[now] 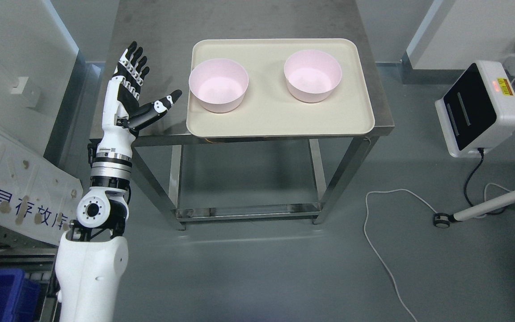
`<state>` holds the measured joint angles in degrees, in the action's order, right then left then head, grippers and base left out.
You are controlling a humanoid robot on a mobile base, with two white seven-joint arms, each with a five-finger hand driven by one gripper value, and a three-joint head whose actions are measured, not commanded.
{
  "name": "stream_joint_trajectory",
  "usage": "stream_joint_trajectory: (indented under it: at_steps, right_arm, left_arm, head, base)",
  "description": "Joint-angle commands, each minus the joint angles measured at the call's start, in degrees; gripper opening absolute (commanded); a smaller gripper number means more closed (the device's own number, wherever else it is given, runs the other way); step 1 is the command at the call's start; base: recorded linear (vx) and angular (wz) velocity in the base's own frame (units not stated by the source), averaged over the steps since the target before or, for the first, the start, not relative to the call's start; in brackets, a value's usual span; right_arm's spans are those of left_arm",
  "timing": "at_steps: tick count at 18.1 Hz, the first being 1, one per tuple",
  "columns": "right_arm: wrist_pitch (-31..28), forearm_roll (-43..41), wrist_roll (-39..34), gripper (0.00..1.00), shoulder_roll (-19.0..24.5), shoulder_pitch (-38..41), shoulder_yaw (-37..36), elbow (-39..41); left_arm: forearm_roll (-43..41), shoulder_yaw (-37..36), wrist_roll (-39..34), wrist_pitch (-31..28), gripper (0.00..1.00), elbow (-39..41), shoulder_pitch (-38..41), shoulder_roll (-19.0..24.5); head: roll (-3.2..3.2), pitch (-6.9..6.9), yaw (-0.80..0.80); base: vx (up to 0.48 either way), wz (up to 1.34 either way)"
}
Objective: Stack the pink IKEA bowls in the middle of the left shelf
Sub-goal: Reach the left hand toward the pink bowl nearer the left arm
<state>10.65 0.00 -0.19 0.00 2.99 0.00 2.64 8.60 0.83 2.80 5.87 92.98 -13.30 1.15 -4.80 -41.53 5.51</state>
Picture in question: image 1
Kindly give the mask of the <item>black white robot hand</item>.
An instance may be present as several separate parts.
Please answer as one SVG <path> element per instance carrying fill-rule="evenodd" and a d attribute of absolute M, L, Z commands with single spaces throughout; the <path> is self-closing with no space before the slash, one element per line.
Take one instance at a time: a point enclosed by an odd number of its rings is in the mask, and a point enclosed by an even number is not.
<path fill-rule="evenodd" d="M 101 127 L 105 136 L 115 131 L 137 136 L 139 131 L 166 116 L 182 96 L 182 90 L 177 89 L 153 102 L 139 104 L 142 86 L 149 73 L 147 61 L 143 48 L 135 41 L 117 61 L 107 83 L 103 106 Z"/>

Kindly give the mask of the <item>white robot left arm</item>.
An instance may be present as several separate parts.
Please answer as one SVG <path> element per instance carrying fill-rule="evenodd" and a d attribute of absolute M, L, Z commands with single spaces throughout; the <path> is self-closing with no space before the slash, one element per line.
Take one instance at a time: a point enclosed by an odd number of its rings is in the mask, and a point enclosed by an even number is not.
<path fill-rule="evenodd" d="M 55 272 L 62 322 L 113 320 L 121 277 L 129 259 L 123 236 L 129 207 L 131 143 L 127 129 L 110 127 L 98 145 L 91 186 L 77 206 L 73 228 L 63 233 Z"/>

